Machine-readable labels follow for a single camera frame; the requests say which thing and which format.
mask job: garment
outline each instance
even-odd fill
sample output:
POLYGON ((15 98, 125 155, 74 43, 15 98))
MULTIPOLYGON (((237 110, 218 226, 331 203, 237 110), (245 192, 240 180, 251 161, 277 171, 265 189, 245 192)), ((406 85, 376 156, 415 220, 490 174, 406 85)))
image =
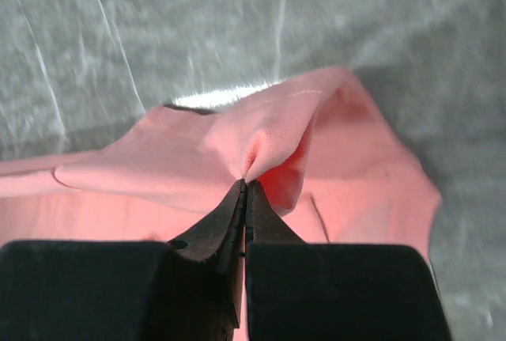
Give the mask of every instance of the garment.
MULTIPOLYGON (((222 113, 154 108, 103 150, 0 163, 0 245, 166 241, 241 178, 259 179, 308 242, 409 244, 428 258, 440 195, 357 78, 338 68, 302 74, 222 113)), ((235 339, 245 337, 242 327, 235 339)))

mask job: gray surface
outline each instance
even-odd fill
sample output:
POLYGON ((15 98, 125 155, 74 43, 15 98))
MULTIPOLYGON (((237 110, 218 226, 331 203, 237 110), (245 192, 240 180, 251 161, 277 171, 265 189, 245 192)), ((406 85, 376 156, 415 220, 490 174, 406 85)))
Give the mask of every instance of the gray surface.
POLYGON ((351 66, 444 194, 431 259, 455 339, 504 340, 505 6, 1 0, 0 158, 105 146, 162 102, 351 66))

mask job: folded fabric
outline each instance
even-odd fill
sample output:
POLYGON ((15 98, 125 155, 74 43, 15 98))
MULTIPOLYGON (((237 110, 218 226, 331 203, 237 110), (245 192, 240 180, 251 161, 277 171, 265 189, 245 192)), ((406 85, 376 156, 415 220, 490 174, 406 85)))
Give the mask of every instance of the folded fabric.
MULTIPOLYGON (((308 242, 408 244, 428 258, 440 195, 357 78, 338 68, 302 74, 222 113, 154 108, 102 150, 0 163, 0 245, 166 241, 241 178, 260 180, 308 242)), ((235 339, 246 339, 244 326, 235 339)))

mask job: gray table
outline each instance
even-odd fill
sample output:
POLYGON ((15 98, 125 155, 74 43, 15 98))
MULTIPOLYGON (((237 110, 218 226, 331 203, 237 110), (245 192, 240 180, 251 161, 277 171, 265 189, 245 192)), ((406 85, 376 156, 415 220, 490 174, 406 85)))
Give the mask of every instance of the gray table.
POLYGON ((506 0, 0 0, 0 14, 4 160, 105 146, 163 102, 221 108, 352 67, 443 192, 431 259, 456 340, 506 337, 506 0))

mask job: scratched surface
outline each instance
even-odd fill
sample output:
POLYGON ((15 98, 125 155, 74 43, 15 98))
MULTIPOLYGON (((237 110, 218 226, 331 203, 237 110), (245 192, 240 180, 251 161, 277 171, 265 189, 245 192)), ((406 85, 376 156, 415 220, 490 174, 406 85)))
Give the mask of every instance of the scratched surface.
POLYGON ((0 158, 105 146, 168 101, 221 107, 352 67, 444 204, 455 339, 506 337, 505 0, 0 0, 0 158))

